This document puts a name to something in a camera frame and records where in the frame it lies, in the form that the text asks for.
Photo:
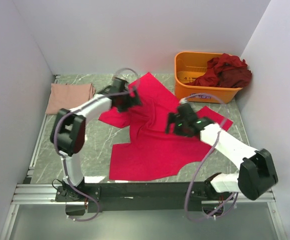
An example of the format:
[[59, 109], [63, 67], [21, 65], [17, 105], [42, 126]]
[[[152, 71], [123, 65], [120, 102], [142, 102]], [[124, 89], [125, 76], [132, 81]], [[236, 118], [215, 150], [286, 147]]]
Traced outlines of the bright red t shirt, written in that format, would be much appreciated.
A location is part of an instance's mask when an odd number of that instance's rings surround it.
[[178, 99], [151, 73], [141, 77], [137, 92], [141, 106], [122, 113], [112, 108], [99, 117], [108, 125], [129, 127], [130, 142], [112, 146], [109, 179], [152, 181], [175, 176], [185, 165], [202, 161], [210, 145], [165, 133], [168, 114], [176, 111]]

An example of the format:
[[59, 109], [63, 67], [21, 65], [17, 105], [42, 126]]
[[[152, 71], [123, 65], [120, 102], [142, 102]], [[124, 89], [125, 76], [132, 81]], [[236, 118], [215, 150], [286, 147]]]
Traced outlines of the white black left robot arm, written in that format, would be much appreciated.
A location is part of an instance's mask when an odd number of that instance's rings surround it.
[[81, 168], [79, 152], [85, 143], [86, 126], [89, 121], [116, 108], [119, 113], [141, 106], [137, 92], [141, 80], [131, 85], [119, 77], [87, 102], [72, 109], [62, 108], [56, 115], [50, 141], [60, 156], [63, 169], [63, 184], [68, 188], [67, 195], [73, 201], [81, 200], [85, 195], [85, 177]]

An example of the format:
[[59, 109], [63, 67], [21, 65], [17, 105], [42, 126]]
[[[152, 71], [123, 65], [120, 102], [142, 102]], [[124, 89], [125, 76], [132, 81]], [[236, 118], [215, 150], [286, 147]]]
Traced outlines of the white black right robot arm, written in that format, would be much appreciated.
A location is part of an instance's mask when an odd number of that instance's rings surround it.
[[254, 201], [279, 182], [268, 150], [246, 145], [210, 118], [197, 116], [190, 103], [180, 104], [176, 112], [168, 114], [166, 133], [169, 133], [171, 124], [175, 135], [199, 138], [222, 153], [238, 169], [238, 173], [216, 173], [209, 177], [204, 187], [207, 198], [215, 200], [222, 193], [237, 192]]

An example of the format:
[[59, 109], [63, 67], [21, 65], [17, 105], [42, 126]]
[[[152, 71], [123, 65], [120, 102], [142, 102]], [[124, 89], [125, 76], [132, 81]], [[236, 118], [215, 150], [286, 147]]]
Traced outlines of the orange plastic basket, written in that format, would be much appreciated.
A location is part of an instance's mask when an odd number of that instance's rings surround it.
[[220, 53], [182, 51], [174, 57], [174, 94], [180, 100], [189, 97], [190, 102], [218, 103], [208, 94], [218, 97], [225, 104], [229, 103], [240, 88], [208, 87], [188, 85], [207, 71], [207, 62], [220, 57]]

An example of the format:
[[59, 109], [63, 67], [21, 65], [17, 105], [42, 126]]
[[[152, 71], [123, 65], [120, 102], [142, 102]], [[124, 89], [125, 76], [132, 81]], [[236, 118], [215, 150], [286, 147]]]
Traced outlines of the folded pink t shirt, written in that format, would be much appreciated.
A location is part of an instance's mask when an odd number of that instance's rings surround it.
[[60, 109], [76, 108], [93, 98], [96, 89], [92, 83], [87, 84], [51, 84], [46, 115], [56, 115]]

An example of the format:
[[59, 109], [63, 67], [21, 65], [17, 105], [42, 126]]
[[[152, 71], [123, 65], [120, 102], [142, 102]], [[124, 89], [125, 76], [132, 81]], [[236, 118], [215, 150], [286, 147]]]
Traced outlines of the dark red crumpled t shirt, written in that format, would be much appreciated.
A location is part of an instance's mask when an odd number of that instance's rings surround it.
[[216, 88], [244, 88], [252, 80], [252, 72], [246, 61], [238, 56], [222, 54], [207, 62], [204, 75], [189, 82], [189, 86], [216, 87]]

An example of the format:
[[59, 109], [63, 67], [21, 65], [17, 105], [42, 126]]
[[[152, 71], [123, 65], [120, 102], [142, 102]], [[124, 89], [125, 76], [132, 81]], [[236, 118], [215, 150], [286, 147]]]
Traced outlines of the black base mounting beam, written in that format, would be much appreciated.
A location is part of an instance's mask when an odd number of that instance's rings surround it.
[[232, 199], [230, 192], [217, 193], [206, 182], [195, 182], [189, 199], [186, 200], [188, 182], [152, 183], [82, 183], [78, 191], [63, 183], [56, 187], [57, 203], [82, 203], [81, 207], [66, 207], [66, 213], [73, 216], [97, 211], [150, 211], [182, 210], [202, 211], [204, 201], [220, 203]]

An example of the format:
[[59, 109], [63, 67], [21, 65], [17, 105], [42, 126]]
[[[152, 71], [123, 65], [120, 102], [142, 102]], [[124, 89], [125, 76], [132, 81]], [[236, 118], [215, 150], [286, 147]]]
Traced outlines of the aluminium frame rail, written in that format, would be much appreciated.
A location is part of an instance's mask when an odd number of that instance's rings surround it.
[[12, 205], [48, 205], [55, 203], [56, 189], [49, 184], [31, 184], [31, 179], [37, 165], [40, 149], [45, 139], [46, 127], [55, 118], [45, 115], [37, 137], [32, 158], [28, 167], [26, 178], [22, 184], [17, 184], [11, 204]]

